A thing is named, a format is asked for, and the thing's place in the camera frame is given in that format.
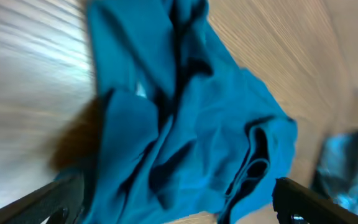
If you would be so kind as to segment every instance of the blurry blue object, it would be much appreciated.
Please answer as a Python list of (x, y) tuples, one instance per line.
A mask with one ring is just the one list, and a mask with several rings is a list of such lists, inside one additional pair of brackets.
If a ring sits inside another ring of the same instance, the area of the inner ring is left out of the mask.
[(296, 123), (236, 65), (207, 13), (205, 0), (88, 3), (104, 129), (84, 223), (202, 211), (234, 223), (288, 174)]
[(318, 193), (358, 215), (358, 130), (327, 138), (316, 171)]

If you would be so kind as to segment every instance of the teal fabric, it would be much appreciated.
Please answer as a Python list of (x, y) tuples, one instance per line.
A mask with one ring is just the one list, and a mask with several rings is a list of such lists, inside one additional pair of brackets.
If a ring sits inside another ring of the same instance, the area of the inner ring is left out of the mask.
[[(204, 0), (97, 0), (87, 16), (103, 101), (94, 197), (84, 223), (234, 223), (272, 201), (296, 123), (240, 69)], [(147, 98), (134, 92), (137, 83)]]

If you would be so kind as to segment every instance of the wood grain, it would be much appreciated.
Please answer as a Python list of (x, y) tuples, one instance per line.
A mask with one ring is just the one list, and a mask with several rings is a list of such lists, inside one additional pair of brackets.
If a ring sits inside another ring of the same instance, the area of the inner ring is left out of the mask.
[[(344, 122), (352, 85), (321, 0), (211, 0), (210, 22), (239, 65), (298, 120), (291, 177), (308, 184), (319, 142)], [(53, 158), (98, 144), (83, 6), (0, 0), (0, 207), (51, 181)], [(68, 152), (56, 156), (56, 150)], [(244, 223), (276, 223), (267, 207)], [(212, 223), (205, 213), (178, 223)]]

